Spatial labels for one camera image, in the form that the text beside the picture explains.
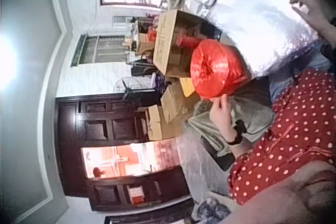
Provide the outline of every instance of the light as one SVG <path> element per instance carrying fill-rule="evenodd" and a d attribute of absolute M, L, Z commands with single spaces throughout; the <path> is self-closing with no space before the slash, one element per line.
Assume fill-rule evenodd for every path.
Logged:
<path fill-rule="evenodd" d="M 0 37 L 0 91 L 16 76 L 16 55 L 6 39 Z"/>

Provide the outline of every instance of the red plastic spool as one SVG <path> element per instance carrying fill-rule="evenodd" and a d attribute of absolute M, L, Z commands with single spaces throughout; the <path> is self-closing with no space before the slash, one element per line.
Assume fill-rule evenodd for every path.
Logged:
<path fill-rule="evenodd" d="M 190 73 L 196 92 L 207 99 L 232 94 L 249 79 L 234 49 L 212 39 L 194 50 Z"/>
<path fill-rule="evenodd" d="M 201 39 L 186 36 L 185 31 L 181 30 L 180 34 L 176 38 L 176 45 L 179 47 L 195 49 L 201 41 Z"/>

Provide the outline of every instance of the brown cardboard box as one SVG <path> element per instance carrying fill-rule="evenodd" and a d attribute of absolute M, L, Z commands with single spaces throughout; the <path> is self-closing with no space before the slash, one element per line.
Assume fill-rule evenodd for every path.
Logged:
<path fill-rule="evenodd" d="M 151 106 L 145 112 L 148 138 L 152 141 L 173 138 L 182 134 L 182 125 L 178 121 L 166 123 L 161 106 Z"/>
<path fill-rule="evenodd" d="M 180 83 L 185 97 L 189 97 L 195 92 L 195 87 L 191 78 L 180 78 Z"/>
<path fill-rule="evenodd" d="M 155 42 L 154 41 L 148 41 L 147 34 L 139 34 L 138 35 L 138 43 L 137 43 L 137 54 L 142 54 L 143 52 L 147 50 L 154 49 Z"/>
<path fill-rule="evenodd" d="M 169 85 L 161 97 L 164 118 L 167 123 L 183 122 L 194 112 L 195 104 L 200 100 L 196 92 L 185 97 L 179 81 Z"/>
<path fill-rule="evenodd" d="M 190 77 L 190 63 L 193 51 L 176 45 L 181 29 L 188 36 L 206 38 L 196 33 L 205 20 L 180 10 L 168 10 L 161 13 L 155 40 L 153 63 L 166 76 Z"/>

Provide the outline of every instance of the red object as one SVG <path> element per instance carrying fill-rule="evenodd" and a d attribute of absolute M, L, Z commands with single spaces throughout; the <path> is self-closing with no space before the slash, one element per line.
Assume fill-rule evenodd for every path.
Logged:
<path fill-rule="evenodd" d="M 232 94 L 249 78 L 233 48 L 212 39 L 194 50 L 190 73 L 196 92 L 207 99 Z"/>
<path fill-rule="evenodd" d="M 148 41 L 155 41 L 156 39 L 156 30 L 152 26 L 148 28 L 147 39 Z"/>
<path fill-rule="evenodd" d="M 306 69 L 279 95 L 272 105 L 274 123 L 230 171 L 229 191 L 239 205 L 305 164 L 336 166 L 334 87 L 332 74 Z"/>
<path fill-rule="evenodd" d="M 186 36 L 185 31 L 181 30 L 180 34 L 176 39 L 176 44 L 179 47 L 195 49 L 201 41 L 201 39 Z"/>

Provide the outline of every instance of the red twine roll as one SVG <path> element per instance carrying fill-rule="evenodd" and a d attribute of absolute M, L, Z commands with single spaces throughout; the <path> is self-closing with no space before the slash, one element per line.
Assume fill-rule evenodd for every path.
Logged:
<path fill-rule="evenodd" d="M 190 73 L 196 92 L 207 99 L 232 94 L 248 79 L 234 50 L 212 39 L 194 50 Z"/>

